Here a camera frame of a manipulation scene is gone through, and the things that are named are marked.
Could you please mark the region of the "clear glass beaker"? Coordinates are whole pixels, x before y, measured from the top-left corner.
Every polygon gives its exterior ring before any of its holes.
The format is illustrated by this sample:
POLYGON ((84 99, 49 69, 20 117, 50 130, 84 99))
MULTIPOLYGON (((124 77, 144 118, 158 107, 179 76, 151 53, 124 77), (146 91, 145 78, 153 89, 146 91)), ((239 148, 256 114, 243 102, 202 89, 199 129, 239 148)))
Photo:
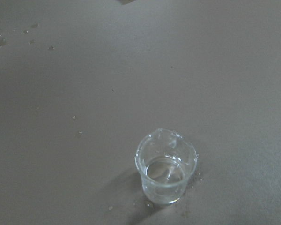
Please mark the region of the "clear glass beaker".
POLYGON ((183 196, 198 155, 181 134, 158 128, 140 141, 134 160, 145 196, 154 204, 169 205, 183 196))

